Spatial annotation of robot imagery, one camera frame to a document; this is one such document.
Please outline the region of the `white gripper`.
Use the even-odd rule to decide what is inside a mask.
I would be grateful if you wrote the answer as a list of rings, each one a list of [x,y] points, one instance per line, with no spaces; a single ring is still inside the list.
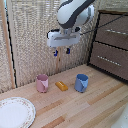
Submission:
[[[47,33],[47,45],[49,47],[60,47],[60,46],[70,46],[77,44],[80,40],[80,33],[74,32],[71,34],[62,34],[59,29],[55,29]],[[71,48],[66,49],[66,54],[71,53]],[[54,56],[57,57],[58,50],[55,49],[53,52]]]

